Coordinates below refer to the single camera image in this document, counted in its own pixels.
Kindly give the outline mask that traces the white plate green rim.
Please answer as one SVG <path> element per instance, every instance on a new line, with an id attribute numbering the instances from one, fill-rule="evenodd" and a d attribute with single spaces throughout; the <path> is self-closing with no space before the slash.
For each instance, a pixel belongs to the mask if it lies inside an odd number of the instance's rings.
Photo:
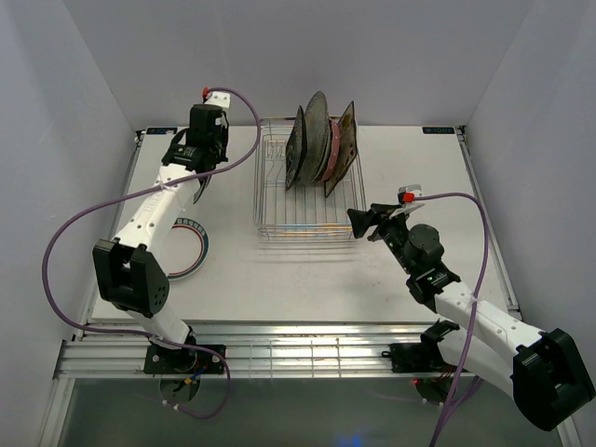
<path id="1" fill-rule="evenodd" d="M 170 281 L 188 278 L 205 263 L 210 250 L 206 229 L 196 220 L 178 218 L 162 249 L 163 266 Z"/>

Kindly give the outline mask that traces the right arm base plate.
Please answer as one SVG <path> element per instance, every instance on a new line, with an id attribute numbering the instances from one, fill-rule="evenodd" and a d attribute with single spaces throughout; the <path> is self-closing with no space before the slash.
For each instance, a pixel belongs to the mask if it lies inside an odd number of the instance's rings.
<path id="1" fill-rule="evenodd" d="M 391 344 L 381 357 L 390 361 L 393 373 L 445 373 L 454 369 L 454 365 L 422 343 Z"/>

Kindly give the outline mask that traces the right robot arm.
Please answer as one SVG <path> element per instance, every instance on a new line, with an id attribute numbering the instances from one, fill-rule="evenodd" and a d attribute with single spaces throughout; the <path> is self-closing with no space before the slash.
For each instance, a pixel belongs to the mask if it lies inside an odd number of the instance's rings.
<path id="1" fill-rule="evenodd" d="M 552 430 L 595 397 L 574 339 L 528 325 L 474 294 L 443 263 L 438 231 L 407 224 L 421 205 L 408 193 L 397 205 L 350 209 L 347 216 L 356 238 L 386 244 L 408 274 L 414 300 L 440 317 L 422 337 L 423 363 L 441 370 L 465 351 L 465 370 L 508 394 L 535 427 Z"/>

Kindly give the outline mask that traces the teal square plate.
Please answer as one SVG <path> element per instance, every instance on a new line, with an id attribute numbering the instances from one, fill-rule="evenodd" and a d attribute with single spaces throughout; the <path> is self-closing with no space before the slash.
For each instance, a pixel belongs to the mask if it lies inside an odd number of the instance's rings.
<path id="1" fill-rule="evenodd" d="M 198 181 L 198 188 L 193 195 L 193 203 L 196 204 L 198 200 L 201 198 L 205 190 L 208 188 L 210 184 L 211 176 L 207 172 L 201 172 L 197 177 Z"/>

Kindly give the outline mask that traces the mint green flower plate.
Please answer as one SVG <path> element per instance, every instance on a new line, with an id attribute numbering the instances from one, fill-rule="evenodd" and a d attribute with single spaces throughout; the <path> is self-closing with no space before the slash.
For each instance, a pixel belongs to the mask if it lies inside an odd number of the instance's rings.
<path id="1" fill-rule="evenodd" d="M 320 159 L 320 163 L 318 165 L 318 170 L 316 173 L 316 176 L 313 178 L 312 182 L 313 183 L 318 183 L 322 177 L 323 174 L 325 172 L 325 170 L 327 169 L 327 165 L 328 165 L 328 160 L 329 157 L 331 155 L 331 150 L 332 150 L 332 121 L 329 119 L 327 122 L 327 136 L 325 139 L 325 143 L 323 146 L 323 153 Z"/>

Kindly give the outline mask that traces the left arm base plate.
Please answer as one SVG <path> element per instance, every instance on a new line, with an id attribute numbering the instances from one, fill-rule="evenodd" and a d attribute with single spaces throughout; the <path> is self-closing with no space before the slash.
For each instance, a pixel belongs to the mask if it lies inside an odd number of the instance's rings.
<path id="1" fill-rule="evenodd" d="M 169 349 L 160 345 L 149 345 L 146 350 L 142 371 L 145 374 L 186 374 L 202 371 L 206 374 L 224 373 L 222 361 L 205 351 Z"/>

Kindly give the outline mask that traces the large speckled round plate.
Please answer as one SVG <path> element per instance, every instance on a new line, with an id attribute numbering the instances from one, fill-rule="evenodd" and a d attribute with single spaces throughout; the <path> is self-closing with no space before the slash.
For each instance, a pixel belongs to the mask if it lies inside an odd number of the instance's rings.
<path id="1" fill-rule="evenodd" d="M 316 176 L 327 136 L 329 110 L 326 95 L 317 91 L 305 109 L 306 156 L 297 183 L 307 185 Z"/>

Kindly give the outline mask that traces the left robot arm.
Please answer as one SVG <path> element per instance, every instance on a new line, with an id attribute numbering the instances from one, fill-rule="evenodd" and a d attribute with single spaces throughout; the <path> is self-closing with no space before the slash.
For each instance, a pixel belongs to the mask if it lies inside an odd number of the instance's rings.
<path id="1" fill-rule="evenodd" d="M 208 181 L 196 179 L 226 161 L 230 96 L 214 97 L 190 110 L 189 125 L 170 141 L 155 185 L 129 222 L 92 251 L 101 298 L 133 317 L 154 336 L 152 346 L 174 371 L 185 373 L 197 361 L 191 328 L 168 305 L 169 279 L 158 254 L 188 201 L 197 201 Z"/>

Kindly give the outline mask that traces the pink polka dot plate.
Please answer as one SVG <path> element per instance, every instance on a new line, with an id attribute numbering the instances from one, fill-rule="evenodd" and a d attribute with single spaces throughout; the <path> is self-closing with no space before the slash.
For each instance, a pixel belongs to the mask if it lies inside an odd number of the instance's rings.
<path id="1" fill-rule="evenodd" d="M 321 173 L 317 177 L 318 183 L 327 182 L 335 169 L 337 159 L 340 150 L 340 130 L 335 121 L 329 120 L 330 123 L 330 137 L 329 137 L 329 150 L 326 155 L 326 164 L 321 168 Z"/>

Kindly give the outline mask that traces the cream flower square plate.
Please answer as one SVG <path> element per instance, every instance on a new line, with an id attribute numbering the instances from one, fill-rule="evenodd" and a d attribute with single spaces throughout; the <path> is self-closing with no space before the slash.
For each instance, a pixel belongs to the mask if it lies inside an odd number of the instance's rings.
<path id="1" fill-rule="evenodd" d="M 337 123 L 337 127 L 339 130 L 338 157 L 331 177 L 324 183 L 325 197 L 332 194 L 359 155 L 358 125 L 354 102 L 346 107 Z"/>

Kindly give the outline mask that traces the black floral square plate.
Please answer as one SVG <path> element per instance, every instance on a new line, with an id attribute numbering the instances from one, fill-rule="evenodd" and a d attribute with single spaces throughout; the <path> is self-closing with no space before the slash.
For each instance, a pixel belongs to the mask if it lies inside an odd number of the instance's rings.
<path id="1" fill-rule="evenodd" d="M 285 148 L 286 190 L 290 190 L 298 178 L 304 163 L 305 151 L 305 114 L 303 107 L 299 106 Z"/>

